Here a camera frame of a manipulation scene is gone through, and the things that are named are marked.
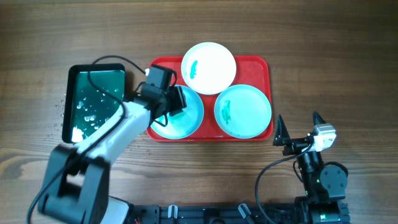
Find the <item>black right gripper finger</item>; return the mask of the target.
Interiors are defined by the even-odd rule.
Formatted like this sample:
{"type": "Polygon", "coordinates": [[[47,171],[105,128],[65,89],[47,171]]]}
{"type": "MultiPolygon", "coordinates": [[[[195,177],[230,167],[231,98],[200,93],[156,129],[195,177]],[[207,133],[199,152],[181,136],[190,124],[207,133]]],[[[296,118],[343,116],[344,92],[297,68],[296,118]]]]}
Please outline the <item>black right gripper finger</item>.
{"type": "Polygon", "coordinates": [[[273,146],[286,146],[290,144],[290,135],[281,115],[277,118],[277,128],[273,140],[273,146]]]}
{"type": "Polygon", "coordinates": [[[314,125],[325,124],[326,121],[319,115],[317,111],[313,112],[313,123],[314,125]]]}

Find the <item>green yellow sponge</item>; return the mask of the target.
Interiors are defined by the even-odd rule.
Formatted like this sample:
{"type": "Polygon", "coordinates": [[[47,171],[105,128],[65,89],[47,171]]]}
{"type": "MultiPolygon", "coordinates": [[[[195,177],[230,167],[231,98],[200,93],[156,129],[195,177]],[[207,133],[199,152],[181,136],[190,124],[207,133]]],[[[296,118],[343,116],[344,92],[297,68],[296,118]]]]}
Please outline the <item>green yellow sponge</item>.
{"type": "Polygon", "coordinates": [[[168,116],[172,119],[177,119],[181,116],[184,115],[184,111],[183,110],[177,110],[177,111],[172,111],[168,114],[168,116]]]}

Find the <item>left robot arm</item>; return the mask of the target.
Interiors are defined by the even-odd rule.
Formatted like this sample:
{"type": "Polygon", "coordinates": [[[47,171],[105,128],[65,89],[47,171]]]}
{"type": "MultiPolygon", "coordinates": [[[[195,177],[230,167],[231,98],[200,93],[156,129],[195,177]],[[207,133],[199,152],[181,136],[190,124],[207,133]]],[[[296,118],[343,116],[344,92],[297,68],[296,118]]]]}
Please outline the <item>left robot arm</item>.
{"type": "Polygon", "coordinates": [[[176,71],[153,65],[141,92],[126,95],[119,109],[75,147],[58,145],[50,155],[44,183],[33,209],[65,223],[129,223],[133,206],[109,196],[112,164],[159,117],[186,107],[176,71]]]}

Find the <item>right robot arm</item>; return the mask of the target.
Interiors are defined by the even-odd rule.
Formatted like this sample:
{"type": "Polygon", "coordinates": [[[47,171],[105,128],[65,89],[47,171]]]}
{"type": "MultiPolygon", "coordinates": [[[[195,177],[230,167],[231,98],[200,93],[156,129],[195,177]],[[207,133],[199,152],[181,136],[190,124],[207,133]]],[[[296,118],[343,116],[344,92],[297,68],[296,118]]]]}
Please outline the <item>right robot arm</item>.
{"type": "Polygon", "coordinates": [[[348,169],[338,162],[324,162],[321,152],[336,139],[336,129],[316,111],[313,130],[304,138],[292,139],[281,116],[277,120],[274,146],[283,146],[284,156],[295,156],[306,196],[294,202],[295,223],[349,223],[346,198],[348,169]]]}

